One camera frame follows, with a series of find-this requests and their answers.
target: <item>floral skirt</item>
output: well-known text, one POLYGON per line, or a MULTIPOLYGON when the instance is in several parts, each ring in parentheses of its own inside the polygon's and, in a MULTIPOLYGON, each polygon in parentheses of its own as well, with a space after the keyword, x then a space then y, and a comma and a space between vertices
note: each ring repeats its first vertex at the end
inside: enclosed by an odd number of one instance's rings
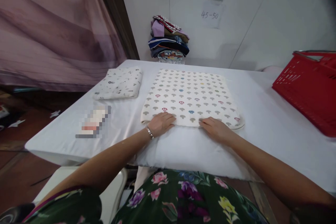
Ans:
MULTIPOLYGON (((58 193, 25 222, 101 223, 99 194, 92 188, 58 193)), ((198 171, 162 170, 150 177, 117 212, 112 224, 268 223, 258 208, 223 180, 198 171)))

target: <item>purple curtain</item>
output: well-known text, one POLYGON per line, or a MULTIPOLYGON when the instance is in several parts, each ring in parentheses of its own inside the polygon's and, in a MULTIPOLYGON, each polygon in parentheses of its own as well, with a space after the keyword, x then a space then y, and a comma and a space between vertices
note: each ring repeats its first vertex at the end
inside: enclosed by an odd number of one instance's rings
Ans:
POLYGON ((124 60, 103 0, 0 0, 0 84, 87 91, 124 60))

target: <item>woman's left hand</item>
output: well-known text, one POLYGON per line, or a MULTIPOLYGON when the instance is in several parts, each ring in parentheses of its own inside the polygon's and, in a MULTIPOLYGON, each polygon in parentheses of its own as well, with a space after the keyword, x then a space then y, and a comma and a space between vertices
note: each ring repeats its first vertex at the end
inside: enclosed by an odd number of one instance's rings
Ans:
POLYGON ((153 137, 159 137, 174 127, 172 124, 176 118, 167 112, 157 114, 149 122, 148 128, 151 130, 153 137))

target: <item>woman's right hand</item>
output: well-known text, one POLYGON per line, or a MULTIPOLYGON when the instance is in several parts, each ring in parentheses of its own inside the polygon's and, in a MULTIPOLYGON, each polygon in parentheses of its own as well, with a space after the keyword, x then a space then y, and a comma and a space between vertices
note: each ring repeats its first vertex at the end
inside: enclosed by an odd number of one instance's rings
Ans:
POLYGON ((203 119, 199 122, 200 126, 205 129, 208 136, 220 143, 230 146, 230 143, 237 137, 239 137, 236 133, 229 129, 224 123, 221 121, 209 117, 203 119))

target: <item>bracelet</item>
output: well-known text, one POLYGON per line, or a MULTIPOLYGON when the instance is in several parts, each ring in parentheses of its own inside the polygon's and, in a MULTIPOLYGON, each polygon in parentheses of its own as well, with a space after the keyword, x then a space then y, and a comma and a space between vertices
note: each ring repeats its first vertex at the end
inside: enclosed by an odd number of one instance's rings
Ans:
POLYGON ((151 137, 152 139, 154 139, 153 134, 152 134, 151 130, 148 128, 148 126, 146 126, 146 129, 147 129, 147 131, 148 131, 150 137, 151 137))

